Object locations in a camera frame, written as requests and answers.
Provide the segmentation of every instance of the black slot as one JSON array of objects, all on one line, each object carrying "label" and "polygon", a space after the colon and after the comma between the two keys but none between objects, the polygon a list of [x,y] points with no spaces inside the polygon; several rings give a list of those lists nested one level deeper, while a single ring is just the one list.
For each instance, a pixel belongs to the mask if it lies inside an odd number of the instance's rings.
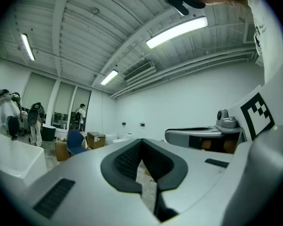
[{"label": "black slot", "polygon": [[215,160],[215,159],[207,159],[205,162],[208,163],[208,164],[212,164],[214,166],[222,167],[222,168],[227,168],[228,165],[229,165],[229,162],[218,161],[218,160]]},{"label": "black slot", "polygon": [[34,210],[50,219],[59,205],[66,198],[75,182],[67,179],[59,180],[44,197],[34,206]]},{"label": "black slot", "polygon": [[189,136],[189,147],[201,150],[202,149],[202,138]]},{"label": "black slot", "polygon": [[183,129],[168,129],[166,130],[166,132],[168,132],[169,130],[177,130],[177,131],[208,131],[208,130],[212,130],[213,128],[211,127],[195,127],[195,128],[183,128]]}]

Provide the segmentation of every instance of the black bag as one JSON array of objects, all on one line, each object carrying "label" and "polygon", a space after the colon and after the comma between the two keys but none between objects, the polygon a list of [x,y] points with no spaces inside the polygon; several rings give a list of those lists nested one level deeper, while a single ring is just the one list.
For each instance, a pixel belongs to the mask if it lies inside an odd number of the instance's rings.
[{"label": "black bag", "polygon": [[77,112],[75,114],[75,121],[80,121],[81,120],[81,113]]}]

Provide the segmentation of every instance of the black cushioned pad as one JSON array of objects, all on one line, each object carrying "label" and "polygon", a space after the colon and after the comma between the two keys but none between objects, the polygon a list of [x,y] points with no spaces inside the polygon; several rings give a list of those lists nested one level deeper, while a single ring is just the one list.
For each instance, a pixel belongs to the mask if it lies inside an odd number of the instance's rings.
[{"label": "black cushioned pad", "polygon": [[146,139],[137,139],[111,153],[104,158],[100,169],[107,182],[118,191],[141,194],[142,186],[135,182],[141,160],[161,192],[176,189],[188,172],[184,159]]}]

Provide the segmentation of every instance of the fluorescent ceiling light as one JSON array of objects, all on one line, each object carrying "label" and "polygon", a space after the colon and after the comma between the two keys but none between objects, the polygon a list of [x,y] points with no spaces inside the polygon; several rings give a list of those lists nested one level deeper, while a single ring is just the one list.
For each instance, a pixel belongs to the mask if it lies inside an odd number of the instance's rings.
[{"label": "fluorescent ceiling light", "polygon": [[163,42],[166,42],[172,38],[175,38],[179,35],[182,35],[186,32],[190,32],[199,28],[204,28],[208,26],[208,19],[205,16],[201,16],[187,22],[176,25],[173,28],[170,28],[159,35],[149,39],[147,45],[149,48],[154,48]]},{"label": "fluorescent ceiling light", "polygon": [[112,80],[114,77],[118,75],[118,71],[113,70],[101,83],[101,85],[107,85],[110,80]]},{"label": "fluorescent ceiling light", "polygon": [[28,53],[30,59],[33,60],[33,61],[35,61],[35,58],[34,58],[34,56],[33,56],[33,52],[32,52],[32,50],[31,50],[30,45],[29,45],[29,42],[28,42],[27,34],[25,34],[25,33],[24,33],[24,34],[21,34],[21,38],[22,38],[22,41],[23,41],[23,43],[24,43],[24,46],[25,46],[25,48],[26,48],[26,51],[27,51],[27,53]]}]

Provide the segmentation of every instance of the ceiling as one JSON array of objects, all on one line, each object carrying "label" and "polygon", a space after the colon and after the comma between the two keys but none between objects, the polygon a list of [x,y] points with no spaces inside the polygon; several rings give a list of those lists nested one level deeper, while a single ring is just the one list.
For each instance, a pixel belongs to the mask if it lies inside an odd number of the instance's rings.
[{"label": "ceiling", "polygon": [[[164,0],[16,0],[0,22],[0,57],[118,98],[224,63],[256,61],[251,12],[229,4],[187,7],[182,17]],[[208,27],[154,49],[146,41],[186,20],[206,16]],[[26,33],[36,61],[20,40]],[[130,88],[124,77],[151,61],[157,73]],[[112,69],[119,75],[100,83]]]}]

